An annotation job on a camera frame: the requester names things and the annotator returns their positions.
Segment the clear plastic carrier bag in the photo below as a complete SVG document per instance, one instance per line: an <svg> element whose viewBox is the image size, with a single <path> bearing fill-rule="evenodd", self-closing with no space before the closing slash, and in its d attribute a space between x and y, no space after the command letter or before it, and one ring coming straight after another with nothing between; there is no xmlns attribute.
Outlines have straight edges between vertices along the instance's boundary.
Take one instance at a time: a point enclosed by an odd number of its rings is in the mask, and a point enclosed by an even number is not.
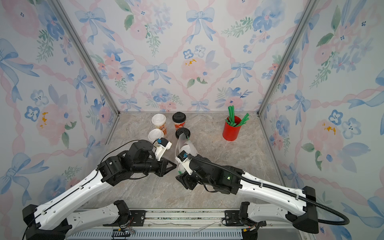
<svg viewBox="0 0 384 240"><path fill-rule="evenodd" d="M187 140L184 134L180 136L176 145L175 157L181 152L186 151L188 154L196 157L198 155L198 151L190 140Z"/></svg>

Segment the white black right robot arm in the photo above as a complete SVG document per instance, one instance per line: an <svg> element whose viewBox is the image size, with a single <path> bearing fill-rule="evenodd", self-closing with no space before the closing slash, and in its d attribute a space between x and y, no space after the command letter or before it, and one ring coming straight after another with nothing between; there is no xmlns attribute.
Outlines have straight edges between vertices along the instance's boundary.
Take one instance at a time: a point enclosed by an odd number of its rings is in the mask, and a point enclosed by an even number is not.
<svg viewBox="0 0 384 240"><path fill-rule="evenodd" d="M212 163L200 155L181 152L176 161L183 169L177 180L187 190L197 185L212 187L212 193L242 194L274 204L276 210L255 210L250 203L242 204L243 223L256 224L272 220L288 222L294 228L310 233L319 233L320 220L316 206L316 191L311 187L287 188L256 178L248 172L232 166Z"/></svg>

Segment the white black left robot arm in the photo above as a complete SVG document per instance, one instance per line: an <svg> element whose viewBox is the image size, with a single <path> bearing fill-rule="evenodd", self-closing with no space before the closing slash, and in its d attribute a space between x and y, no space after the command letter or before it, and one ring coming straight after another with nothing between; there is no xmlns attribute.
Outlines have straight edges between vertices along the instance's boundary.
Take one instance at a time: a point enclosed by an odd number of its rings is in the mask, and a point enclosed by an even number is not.
<svg viewBox="0 0 384 240"><path fill-rule="evenodd" d="M126 180L133 174L155 174L163 177L177 166L164 158L172 143L165 138L153 142L130 141L130 148L117 155L107 154L87 177L61 195L39 206L29 205L22 211L27 227L24 240L64 240L93 227L125 227L134 219L123 200L103 208L77 212L84 203Z"/></svg>

